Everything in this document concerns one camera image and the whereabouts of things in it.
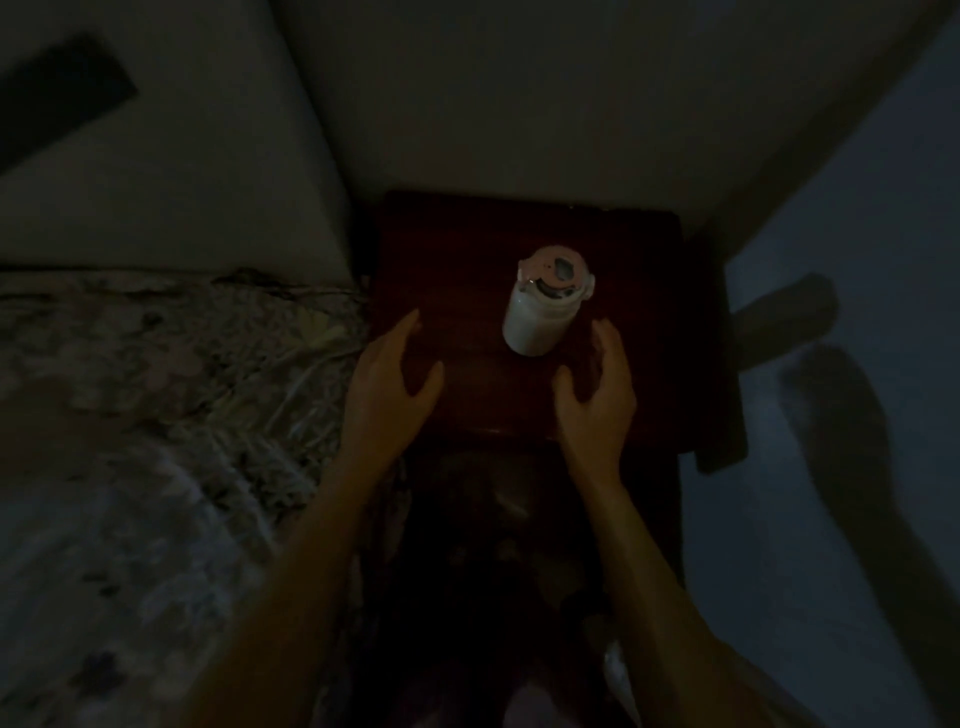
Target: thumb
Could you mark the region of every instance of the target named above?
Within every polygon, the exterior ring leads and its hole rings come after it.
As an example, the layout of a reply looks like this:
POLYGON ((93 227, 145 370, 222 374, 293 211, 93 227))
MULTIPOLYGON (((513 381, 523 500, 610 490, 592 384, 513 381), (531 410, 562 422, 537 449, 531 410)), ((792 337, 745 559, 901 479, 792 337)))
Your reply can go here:
POLYGON ((577 401, 573 394, 573 374, 565 364, 553 376, 553 401, 558 413, 577 401))
POLYGON ((426 381, 420 391, 417 392, 414 401, 420 406, 420 409, 429 414, 437 406, 437 400, 443 390, 444 363, 438 361, 430 368, 430 373, 426 376, 426 381))

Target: hand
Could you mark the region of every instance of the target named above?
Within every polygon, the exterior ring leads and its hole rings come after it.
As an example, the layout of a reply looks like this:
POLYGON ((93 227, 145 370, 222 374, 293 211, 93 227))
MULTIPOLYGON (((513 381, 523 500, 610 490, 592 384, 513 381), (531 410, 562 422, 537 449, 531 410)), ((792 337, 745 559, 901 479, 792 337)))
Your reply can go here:
POLYGON ((578 487, 613 485, 620 478, 620 452, 636 411, 630 364, 620 332, 609 319, 593 322, 593 347, 602 356, 600 386, 586 402, 573 394, 566 366, 553 379, 560 445, 578 487))
POLYGON ((338 459, 376 478, 414 441, 444 389, 442 361, 415 396, 403 383, 400 361, 410 334, 420 328, 419 318, 418 310, 411 311, 367 346, 347 391, 338 459))

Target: forearm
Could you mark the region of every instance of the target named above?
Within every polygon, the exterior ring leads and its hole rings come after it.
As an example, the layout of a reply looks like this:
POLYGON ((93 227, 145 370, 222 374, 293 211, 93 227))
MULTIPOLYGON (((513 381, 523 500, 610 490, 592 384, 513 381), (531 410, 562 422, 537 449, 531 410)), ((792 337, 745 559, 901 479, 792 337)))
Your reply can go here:
POLYGON ((653 728, 769 726, 727 648, 677 583, 618 478, 579 478, 636 704, 653 728))
POLYGON ((340 459, 330 467, 261 593, 191 692, 184 726, 306 722, 378 475, 340 459))

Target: person's right hand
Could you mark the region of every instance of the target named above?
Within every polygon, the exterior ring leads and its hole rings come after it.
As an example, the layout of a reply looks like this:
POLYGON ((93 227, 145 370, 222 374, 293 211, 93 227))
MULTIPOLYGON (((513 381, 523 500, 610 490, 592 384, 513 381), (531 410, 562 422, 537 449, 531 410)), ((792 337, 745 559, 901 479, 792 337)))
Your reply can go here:
POLYGON ((636 411, 627 354, 609 319, 593 322, 593 347, 603 357, 603 374, 590 400, 577 401, 566 366, 553 379, 560 445, 570 475, 581 488, 619 481, 620 452, 636 411))

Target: person's right arm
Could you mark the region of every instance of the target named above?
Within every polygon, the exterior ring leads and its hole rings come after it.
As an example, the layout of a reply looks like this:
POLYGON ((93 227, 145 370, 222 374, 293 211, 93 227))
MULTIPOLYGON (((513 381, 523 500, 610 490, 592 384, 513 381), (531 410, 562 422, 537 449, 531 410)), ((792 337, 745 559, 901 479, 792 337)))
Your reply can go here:
POLYGON ((620 334, 593 322, 600 385, 577 401, 566 367, 554 378, 561 446, 587 507, 603 563, 634 698, 645 726, 769 728, 759 697, 733 675, 728 648, 710 632, 663 559, 620 481, 636 396, 620 334))

